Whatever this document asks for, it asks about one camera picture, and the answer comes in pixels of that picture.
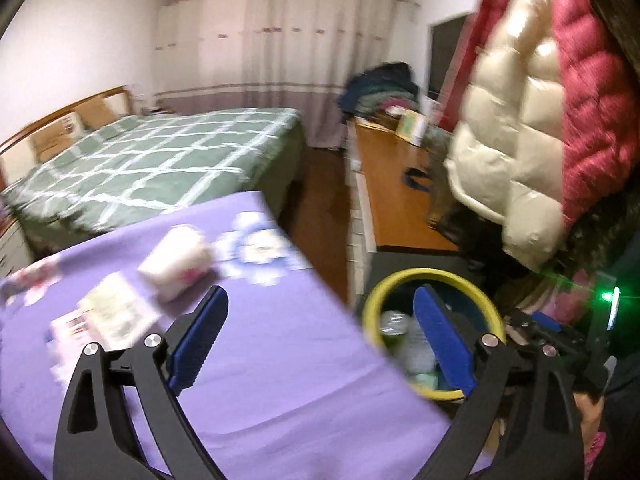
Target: wooden headboard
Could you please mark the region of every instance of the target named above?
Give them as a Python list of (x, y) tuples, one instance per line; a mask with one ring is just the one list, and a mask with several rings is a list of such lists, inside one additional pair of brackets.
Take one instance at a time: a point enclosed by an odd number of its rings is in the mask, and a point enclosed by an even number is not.
[(74, 108), (97, 96), (102, 96), (104, 101), (118, 115), (131, 115), (134, 113), (129, 90), (124, 86), (118, 86), (80, 99), (25, 126), (14, 136), (0, 144), (0, 191), (12, 182), (24, 177), (31, 168), (37, 165), (36, 155), (29, 140), (32, 134), (51, 123), (63, 121), (69, 133), (73, 136), (79, 136), (82, 132), (82, 125), (78, 115), (74, 112)]

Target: white wall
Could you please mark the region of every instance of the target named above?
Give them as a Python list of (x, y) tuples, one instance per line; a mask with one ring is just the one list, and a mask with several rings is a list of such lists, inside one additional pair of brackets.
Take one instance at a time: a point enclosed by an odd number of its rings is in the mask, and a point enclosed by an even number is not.
[(154, 92), (160, 0), (26, 0), (0, 39), (0, 141), (87, 95)]
[(401, 39), (392, 41), (387, 59), (405, 61), (411, 65), (415, 81), (424, 92), (428, 81), (427, 60), (431, 46), (429, 26), (475, 10), (477, 1), (410, 0), (405, 4), (399, 4), (392, 34)]

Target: white drawer cabinet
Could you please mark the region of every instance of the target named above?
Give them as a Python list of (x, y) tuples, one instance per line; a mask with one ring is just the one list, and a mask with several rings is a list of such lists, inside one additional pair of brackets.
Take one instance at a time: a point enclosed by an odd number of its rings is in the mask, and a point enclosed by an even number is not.
[(13, 221), (0, 236), (0, 277), (4, 278), (32, 262), (20, 224)]
[(353, 123), (349, 124), (346, 157), (346, 181), (351, 195), (351, 222), (347, 240), (347, 288), (351, 310), (356, 309), (364, 293), (372, 253), (376, 241), (367, 195), (367, 183), (360, 172), (360, 157), (356, 146)]

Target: book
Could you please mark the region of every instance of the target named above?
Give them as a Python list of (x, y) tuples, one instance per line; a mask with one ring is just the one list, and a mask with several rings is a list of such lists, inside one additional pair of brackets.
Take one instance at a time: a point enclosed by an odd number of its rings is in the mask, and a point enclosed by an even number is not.
[(364, 128), (370, 128), (371, 130), (379, 130), (380, 132), (393, 133), (393, 130), (390, 130), (389, 128), (385, 128), (382, 124), (373, 123), (372, 121), (367, 121), (363, 117), (356, 117), (356, 124), (359, 124)]
[(76, 310), (51, 322), (47, 349), (54, 377), (66, 392), (87, 344), (100, 343), (105, 351), (130, 348), (159, 317), (124, 276), (109, 274), (78, 302)]

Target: white curtain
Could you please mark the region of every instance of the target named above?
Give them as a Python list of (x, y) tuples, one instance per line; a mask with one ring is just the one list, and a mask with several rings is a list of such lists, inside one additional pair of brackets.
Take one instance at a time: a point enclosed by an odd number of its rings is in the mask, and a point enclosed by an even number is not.
[(385, 60), (394, 10), (395, 0), (164, 0), (156, 98), (187, 114), (298, 108), (310, 146), (340, 146), (335, 100)]

